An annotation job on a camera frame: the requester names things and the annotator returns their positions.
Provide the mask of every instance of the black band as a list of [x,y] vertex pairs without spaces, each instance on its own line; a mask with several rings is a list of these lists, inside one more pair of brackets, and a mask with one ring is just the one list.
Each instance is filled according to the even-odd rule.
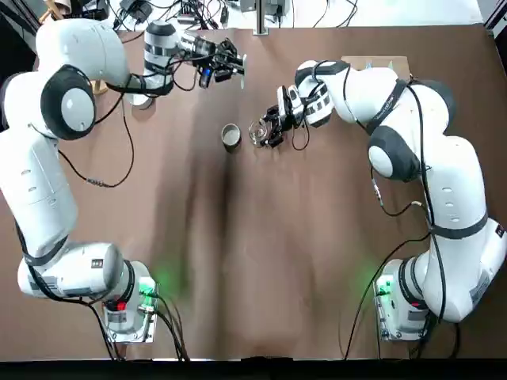
[[319,63],[317,63],[315,66],[313,66],[313,68],[311,69],[311,77],[313,78],[314,81],[316,82],[321,82],[317,79],[317,76],[316,76],[316,73],[315,71],[321,66],[323,65],[324,63],[326,62],[329,62],[327,59],[324,59],[323,61],[320,61]]
[[470,227],[461,228],[458,230],[453,230],[450,228],[445,228],[445,227],[440,227],[440,226],[434,225],[432,227],[432,232],[435,235],[441,236],[446,239],[451,239],[451,240],[464,239],[464,238],[468,238],[469,236],[476,234],[480,230],[482,230],[482,228],[484,228],[486,223],[488,223],[488,218],[489,218],[489,216],[486,211],[486,213],[481,218],[481,220],[479,220],[477,223],[475,223],[474,225],[472,225]]
[[426,310],[428,309],[426,302],[416,298],[409,289],[409,286],[405,281],[405,267],[406,263],[408,263],[409,259],[405,259],[399,265],[398,269],[398,283],[399,289],[402,292],[403,298],[412,306],[418,310]]
[[[14,220],[14,222],[16,223],[16,233],[17,233],[17,238],[19,239],[19,242],[21,244],[21,251],[23,252],[23,255],[28,254],[28,250],[26,248],[25,237],[23,236],[23,233],[21,232],[21,228],[19,228],[19,225],[17,224],[16,220]],[[54,294],[51,291],[51,289],[49,289],[48,285],[42,279],[41,275],[33,268],[32,265],[30,265],[27,262],[26,266],[29,269],[30,275],[32,275],[33,282],[39,287],[39,289],[40,289],[40,291],[42,291],[43,295],[45,295],[49,299],[52,299],[53,301],[66,301],[63,298],[59,297],[58,295]]]
[[391,91],[391,95],[384,102],[380,111],[377,112],[375,116],[370,120],[370,122],[366,125],[366,132],[371,135],[373,131],[383,122],[383,120],[391,113],[391,111],[398,103],[399,98],[402,96],[403,91],[407,83],[402,79],[396,79],[396,85]]
[[179,47],[159,47],[149,44],[148,42],[144,43],[144,51],[151,53],[153,55],[159,55],[161,57],[172,57],[180,51]]
[[419,256],[416,256],[412,260],[412,264],[410,265],[410,278],[412,279],[412,283],[414,284],[415,290],[421,295],[422,297],[422,289],[419,286],[419,283],[417,282],[417,277],[415,275],[415,264],[417,263],[417,259]]
[[297,70],[294,77],[295,86],[299,87],[299,85],[303,83],[307,77],[314,75],[335,75],[349,66],[349,64],[345,61],[336,61],[331,65],[320,67],[319,65],[324,62],[329,61],[321,61],[320,63],[317,63],[317,67],[315,69],[314,67],[305,67],[304,69]]
[[118,299],[111,299],[107,302],[104,302],[105,307],[110,311],[118,311],[118,304],[119,303],[127,303],[130,301],[130,297],[132,296],[132,293],[134,291],[134,284],[135,284],[135,271],[132,267],[132,264],[130,264],[129,260],[124,260],[125,265],[127,265],[128,269],[128,284],[127,288],[125,289],[124,293],[118,298]]
[[23,252],[23,256],[25,257],[26,264],[34,266],[34,267],[40,267],[42,265],[47,264],[53,257],[56,256],[56,253],[58,253],[63,245],[65,244],[65,241],[67,241],[68,235],[64,237],[62,240],[58,241],[55,246],[49,251],[47,254],[41,257],[33,257],[30,256],[28,252]]

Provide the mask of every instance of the plug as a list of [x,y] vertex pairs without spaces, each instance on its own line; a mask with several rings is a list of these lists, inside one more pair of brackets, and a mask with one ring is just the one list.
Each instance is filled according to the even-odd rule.
[[222,13],[220,14],[220,24],[225,24],[229,20],[229,9],[224,6],[222,8]]

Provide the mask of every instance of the white floor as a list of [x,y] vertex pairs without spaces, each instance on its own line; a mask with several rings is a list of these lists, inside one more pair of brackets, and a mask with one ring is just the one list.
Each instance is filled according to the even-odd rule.
[[[120,0],[110,0],[112,7],[117,10]],[[219,0],[205,0],[210,3],[211,13],[219,8]],[[296,28],[310,28],[324,14],[326,0],[286,0],[294,2],[294,24]],[[480,2],[496,2],[497,0],[479,0]],[[158,6],[168,6],[173,0],[151,0]],[[350,22],[350,26],[403,26],[403,25],[469,25],[482,23],[482,15],[478,0],[357,0],[357,13]],[[175,6],[169,15],[177,12]],[[318,27],[334,27],[347,18],[352,6],[346,0],[330,0],[330,7]],[[165,10],[155,9],[150,20],[160,17]],[[215,20],[219,23],[219,13]],[[231,9],[228,28],[253,29],[255,27],[255,12],[241,13]],[[114,14],[110,14],[109,21],[114,21]],[[282,28],[292,27],[292,6],[282,19]],[[129,29],[134,28],[132,20],[124,22]],[[266,19],[266,25],[278,28]],[[137,25],[135,30],[146,28],[147,23]]]

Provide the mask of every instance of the table surface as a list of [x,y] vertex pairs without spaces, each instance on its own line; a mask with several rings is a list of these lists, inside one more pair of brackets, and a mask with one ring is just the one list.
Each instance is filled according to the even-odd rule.
[[[382,259],[401,241],[425,234],[423,215],[394,220],[372,193],[368,137],[336,115],[311,130],[309,147],[254,149],[247,128],[276,102],[276,88],[290,85],[307,59],[343,55],[406,55],[413,74],[447,83],[458,112],[448,134],[469,139],[477,150],[490,215],[507,224],[507,88],[493,40],[481,25],[207,32],[230,37],[249,55],[246,88],[239,78],[190,93],[174,90],[143,112],[126,106],[135,144],[131,176],[116,189],[81,182],[63,163],[79,206],[71,237],[112,241],[129,260],[141,260],[176,299],[189,354],[197,358],[289,355],[340,358],[364,287]],[[141,39],[126,45],[135,72],[142,69]],[[178,81],[192,80],[190,67]],[[102,115],[117,99],[98,101]],[[236,154],[227,154],[219,133],[235,123],[243,133]],[[303,137],[297,135],[296,143]],[[113,182],[130,160],[121,110],[83,140],[62,150],[88,177]],[[381,180],[387,207],[421,199],[417,182]],[[3,245],[0,284],[9,289],[0,312],[0,359],[105,357],[96,321],[79,306],[29,298],[17,288],[21,259],[13,220],[0,202]],[[399,257],[427,248],[405,247]],[[461,356],[507,355],[503,268],[477,310],[462,324]],[[351,357],[376,357],[375,316],[368,299]],[[443,324],[428,356],[446,357],[453,328]],[[171,339],[158,324],[156,341],[128,350],[130,358],[174,357]],[[384,357],[406,356],[405,344],[382,344]]]

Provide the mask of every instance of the connector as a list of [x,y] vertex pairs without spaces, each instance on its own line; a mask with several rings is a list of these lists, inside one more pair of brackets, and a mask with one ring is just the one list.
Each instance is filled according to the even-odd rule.
[[380,195],[380,189],[379,186],[377,185],[377,181],[375,180],[375,178],[372,178],[372,184],[373,184],[373,192],[375,193],[375,196],[379,200],[380,206],[383,207],[382,196]]

